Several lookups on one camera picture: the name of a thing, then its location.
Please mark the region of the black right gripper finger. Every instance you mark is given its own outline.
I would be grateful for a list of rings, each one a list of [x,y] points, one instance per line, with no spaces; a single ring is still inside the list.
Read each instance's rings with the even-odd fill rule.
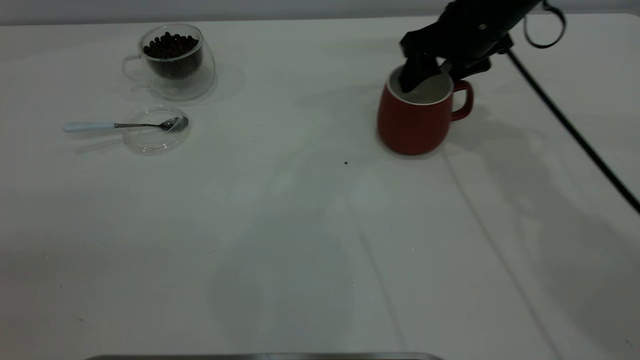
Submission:
[[[489,71],[492,67],[490,57],[480,60],[466,61],[461,59],[449,59],[449,75],[455,81],[460,81],[469,76],[478,75]]]
[[[414,91],[420,84],[442,73],[436,57],[414,54],[407,57],[398,76],[398,85],[403,93]]]

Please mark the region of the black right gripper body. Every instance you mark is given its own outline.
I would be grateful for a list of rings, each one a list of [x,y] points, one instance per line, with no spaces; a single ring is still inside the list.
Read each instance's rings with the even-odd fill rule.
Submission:
[[[407,32],[400,47],[407,59],[418,56],[473,64],[514,45],[510,30],[538,0],[454,0],[435,23]]]

